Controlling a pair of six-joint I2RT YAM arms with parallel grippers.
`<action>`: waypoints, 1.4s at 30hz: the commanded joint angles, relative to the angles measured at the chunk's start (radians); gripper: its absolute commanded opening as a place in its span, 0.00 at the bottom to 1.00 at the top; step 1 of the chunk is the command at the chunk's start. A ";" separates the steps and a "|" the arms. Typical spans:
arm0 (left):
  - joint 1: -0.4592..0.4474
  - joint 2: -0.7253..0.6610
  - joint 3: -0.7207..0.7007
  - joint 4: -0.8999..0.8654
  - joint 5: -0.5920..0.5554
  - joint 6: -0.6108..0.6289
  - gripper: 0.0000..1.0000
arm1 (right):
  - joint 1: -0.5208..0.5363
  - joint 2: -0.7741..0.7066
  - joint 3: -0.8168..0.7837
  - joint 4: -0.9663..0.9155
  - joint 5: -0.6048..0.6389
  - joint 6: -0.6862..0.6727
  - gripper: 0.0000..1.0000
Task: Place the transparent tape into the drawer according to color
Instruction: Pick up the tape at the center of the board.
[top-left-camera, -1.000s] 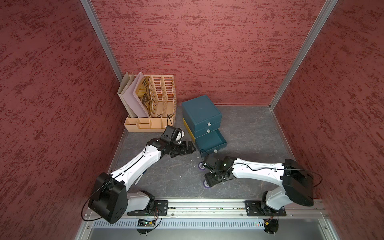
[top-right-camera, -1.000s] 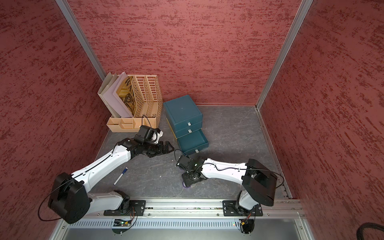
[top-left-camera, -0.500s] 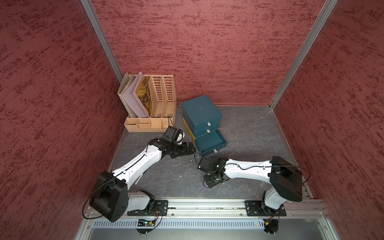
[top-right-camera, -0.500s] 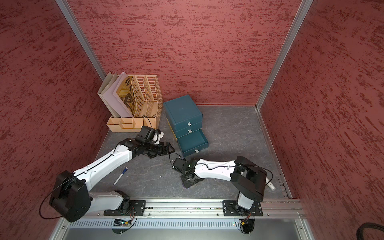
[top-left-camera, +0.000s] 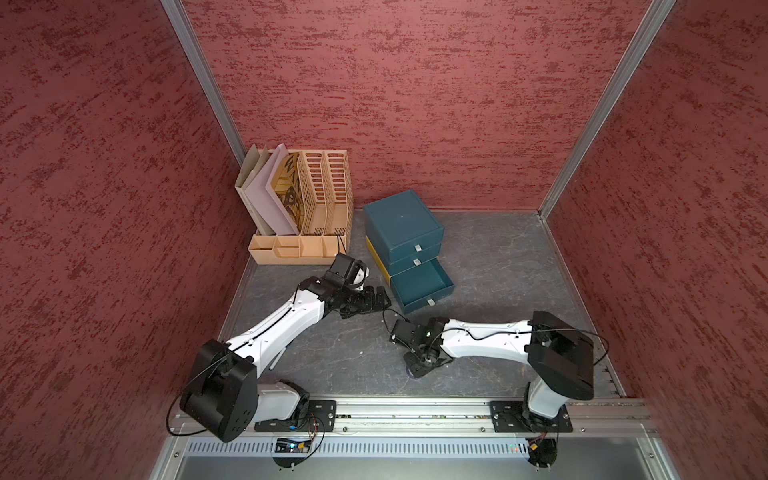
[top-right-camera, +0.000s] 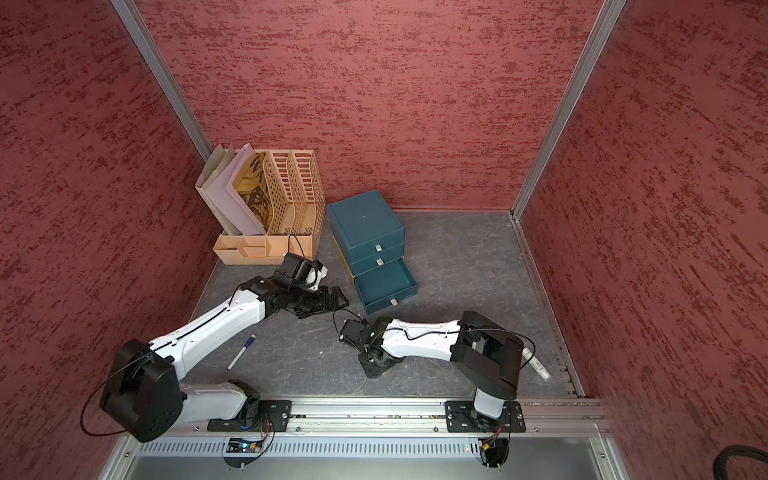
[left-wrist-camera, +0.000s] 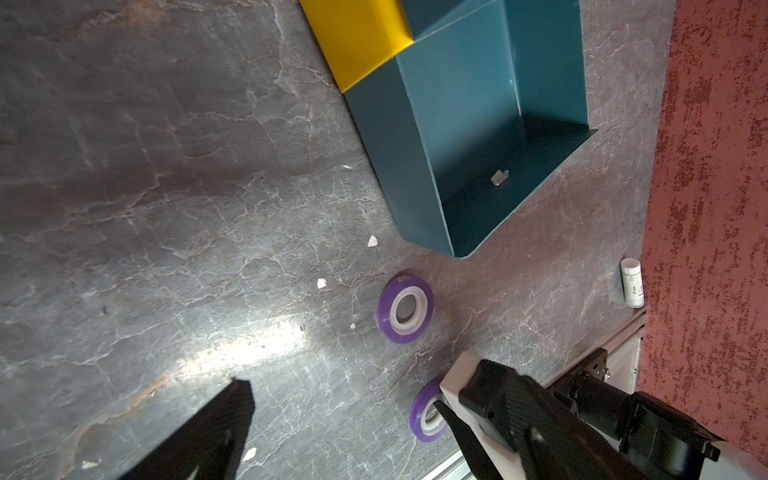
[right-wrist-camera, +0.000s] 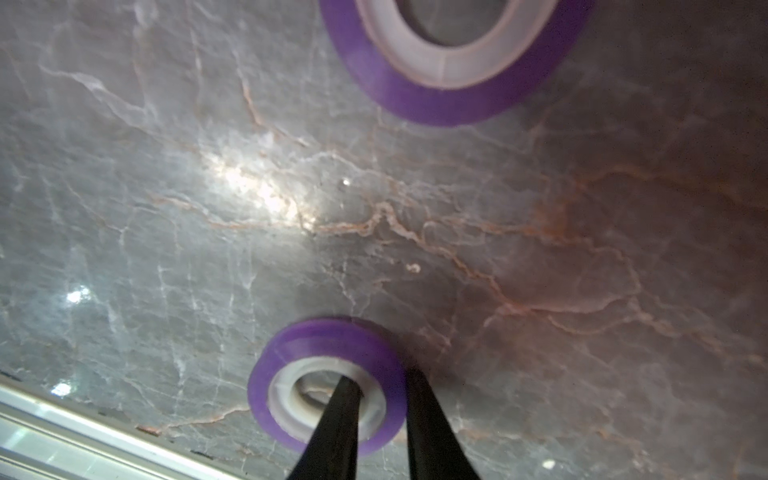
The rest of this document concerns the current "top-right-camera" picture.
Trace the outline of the teal three-drawer cabinet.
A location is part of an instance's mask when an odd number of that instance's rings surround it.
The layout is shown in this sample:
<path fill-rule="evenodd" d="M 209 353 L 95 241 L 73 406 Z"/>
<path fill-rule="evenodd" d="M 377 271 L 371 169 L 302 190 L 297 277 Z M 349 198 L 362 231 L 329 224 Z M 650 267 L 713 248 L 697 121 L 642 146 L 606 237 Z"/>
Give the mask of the teal three-drawer cabinet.
<path fill-rule="evenodd" d="M 373 314 L 415 296 L 406 229 L 382 194 L 371 190 L 327 207 L 333 239 L 363 308 Z"/>

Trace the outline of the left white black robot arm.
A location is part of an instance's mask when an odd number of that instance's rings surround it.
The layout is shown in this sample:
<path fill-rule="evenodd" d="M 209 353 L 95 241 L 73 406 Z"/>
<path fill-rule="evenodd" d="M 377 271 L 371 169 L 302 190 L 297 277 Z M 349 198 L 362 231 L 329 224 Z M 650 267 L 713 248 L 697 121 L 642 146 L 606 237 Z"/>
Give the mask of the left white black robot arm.
<path fill-rule="evenodd" d="M 228 299 L 187 325 L 150 342 L 128 341 L 114 356 L 101 410 L 142 443 L 199 421 L 216 430 L 268 429 L 260 395 L 246 383 L 194 385 L 184 379 L 230 338 L 275 313 L 302 319 L 347 307 L 340 288 L 323 285 L 326 275 L 321 262 L 288 253 L 270 277 L 239 284 Z"/>

